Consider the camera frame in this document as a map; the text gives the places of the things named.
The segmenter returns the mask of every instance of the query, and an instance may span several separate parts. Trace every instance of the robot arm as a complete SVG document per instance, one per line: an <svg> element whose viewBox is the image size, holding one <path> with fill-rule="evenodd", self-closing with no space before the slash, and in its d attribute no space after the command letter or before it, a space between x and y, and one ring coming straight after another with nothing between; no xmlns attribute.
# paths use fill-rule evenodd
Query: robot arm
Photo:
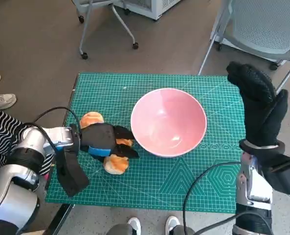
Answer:
<svg viewBox="0 0 290 235"><path fill-rule="evenodd" d="M77 163L80 139L76 128L44 130L59 150L60 156L56 156L59 181L72 196L89 183ZM17 234L35 218L40 202L33 191L38 187L39 171L50 153L54 150L48 141L37 128L31 127L24 131L21 142L0 168L0 235Z"/></svg>
<svg viewBox="0 0 290 235"><path fill-rule="evenodd" d="M283 155L284 143L258 147L240 141L245 152L236 178L236 214L254 212L272 227L273 190L290 195L290 157ZM269 235L270 230L258 216L245 214L236 219L233 235Z"/></svg>

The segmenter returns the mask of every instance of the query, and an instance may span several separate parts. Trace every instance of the cutting mat grid lines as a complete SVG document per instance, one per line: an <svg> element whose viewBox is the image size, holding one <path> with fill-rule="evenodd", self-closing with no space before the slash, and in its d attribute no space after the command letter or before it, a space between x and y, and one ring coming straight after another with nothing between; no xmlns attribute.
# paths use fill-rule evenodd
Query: cutting mat grid lines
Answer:
<svg viewBox="0 0 290 235"><path fill-rule="evenodd" d="M130 128L135 103L147 92L177 88L190 93L204 107L208 127L199 146L179 158L159 158L137 143L139 160L130 160L123 175L109 175L102 164L81 152L79 163L90 185L68 198L53 173L46 201L97 206L181 210L195 177L209 166L238 161L238 141L245 136L243 104L238 89L224 76L163 74L81 73L71 109L78 117L100 112L106 122ZM68 116L67 123L74 123ZM235 211L235 179L238 166L221 166L209 172L193 190L187 210L196 212Z"/></svg>

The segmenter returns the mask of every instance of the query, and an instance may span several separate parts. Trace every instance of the plush toy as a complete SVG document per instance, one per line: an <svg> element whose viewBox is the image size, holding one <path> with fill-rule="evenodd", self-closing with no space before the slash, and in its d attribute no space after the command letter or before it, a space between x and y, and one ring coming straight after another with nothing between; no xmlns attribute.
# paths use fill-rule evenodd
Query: plush toy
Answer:
<svg viewBox="0 0 290 235"><path fill-rule="evenodd" d="M82 144L84 147L81 146L81 149L103 162L103 166L109 174L123 174L129 167L129 158L139 158L137 152L131 148L134 140L131 131L121 126L104 123L100 113L85 114L80 125L83 135L85 135L83 138L85 143Z"/></svg>

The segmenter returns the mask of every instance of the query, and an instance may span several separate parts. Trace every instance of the black and white striped clothing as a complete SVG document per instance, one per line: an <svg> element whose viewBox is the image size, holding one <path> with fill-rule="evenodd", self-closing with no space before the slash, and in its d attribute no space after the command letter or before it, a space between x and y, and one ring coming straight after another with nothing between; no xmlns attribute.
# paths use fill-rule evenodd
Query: black and white striped clothing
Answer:
<svg viewBox="0 0 290 235"><path fill-rule="evenodd" d="M0 111L0 167L5 164L6 155L9 147L10 140L14 135L15 129L21 125L22 122L11 117L10 115ZM22 132L26 129L23 128L19 134L16 136L15 141L13 142L12 147L14 147L20 140ZM49 172L50 165L53 159L53 155L47 155L43 167L40 171L41 175L46 175Z"/></svg>

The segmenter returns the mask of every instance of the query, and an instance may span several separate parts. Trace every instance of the chair leg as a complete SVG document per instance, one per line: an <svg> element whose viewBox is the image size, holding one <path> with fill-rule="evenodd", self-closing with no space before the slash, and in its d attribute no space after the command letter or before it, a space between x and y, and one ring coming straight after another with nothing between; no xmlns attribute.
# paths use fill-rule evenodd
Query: chair leg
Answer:
<svg viewBox="0 0 290 235"><path fill-rule="evenodd" d="M204 64L205 64L205 62L206 62L206 60L207 60L207 58L208 58L208 55L209 55L209 53L210 53L210 50L211 50L211 48L212 48L212 46L213 46L213 44L214 44L214 40L215 40L216 37L217 37L217 33L214 33L213 36L212 36L212 38L211 38L211 41L210 41L210 43L209 43L209 47L208 47L207 53L206 53L205 56L204 56L203 62L202 62L202 64L201 64L201 67L200 67L199 72L198 72L197 75L201 75L201 71L202 71L202 69L203 69L203 66L204 66Z"/></svg>
<svg viewBox="0 0 290 235"><path fill-rule="evenodd" d="M124 21L122 20L122 18L119 16L119 14L117 13L114 4L111 4L111 9L113 11L113 13L115 14L115 16L117 17L117 19L121 22L121 24L123 25L123 27L125 28L125 30L128 32L128 34L130 35L130 37L133 40L133 49L138 49L138 43L135 41L135 37L134 35L131 33L130 29L126 26L126 24L124 23Z"/></svg>
<svg viewBox="0 0 290 235"><path fill-rule="evenodd" d="M280 83L280 85L276 88L276 94L279 94L282 87L285 85L285 83L287 82L287 80L290 77L290 70L289 72L286 74L286 76L284 77L284 79L282 80L282 82Z"/></svg>
<svg viewBox="0 0 290 235"><path fill-rule="evenodd" d="M90 16L90 12L91 12L91 7L92 7L92 0L90 0L90 3L89 3L88 11L86 14L86 20L85 20L85 24L84 24L84 29L83 29L83 33L82 33L82 38L81 38L81 42L80 42L80 47L79 47L80 53L81 53L82 58L84 60L86 60L88 58L88 56L87 56L87 53L82 51L82 46L83 46L84 38L86 35L87 26L89 23L89 16Z"/></svg>

